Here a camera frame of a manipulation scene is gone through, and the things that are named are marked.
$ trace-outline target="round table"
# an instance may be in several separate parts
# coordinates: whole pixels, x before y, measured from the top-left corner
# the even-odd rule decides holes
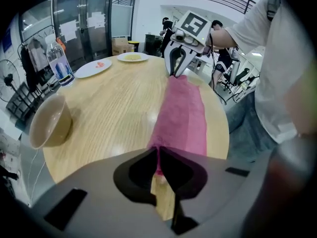
[[[73,125],[62,145],[43,149],[55,182],[90,162],[146,148],[148,144],[167,86],[164,59],[108,59],[112,66],[106,71],[76,79],[73,85],[58,91],[66,97]],[[229,133],[222,105],[195,73],[186,69],[184,74],[200,88],[207,122],[207,155],[226,159]],[[174,194],[166,182],[159,180],[154,176],[151,192],[157,196],[158,213],[166,220],[173,215]]]

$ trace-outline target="glass door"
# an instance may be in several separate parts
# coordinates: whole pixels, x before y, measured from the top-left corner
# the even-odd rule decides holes
[[[111,55],[108,11],[109,0],[54,0],[56,36],[73,71]]]

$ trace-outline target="floor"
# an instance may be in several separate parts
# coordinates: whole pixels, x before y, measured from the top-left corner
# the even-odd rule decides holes
[[[206,83],[210,82],[211,73],[212,68],[205,66],[202,78]],[[221,85],[218,85],[216,90],[225,100],[231,97],[231,94],[227,90],[224,91]],[[232,99],[229,100],[227,105],[224,105],[225,111],[229,110],[233,105]],[[29,143],[28,134],[32,118],[28,120],[26,129],[22,133],[19,155],[13,156],[14,167],[12,171],[19,172],[20,179],[11,181],[16,198],[29,206],[34,205],[40,196],[54,185],[54,181],[46,166],[43,150],[34,150]]]

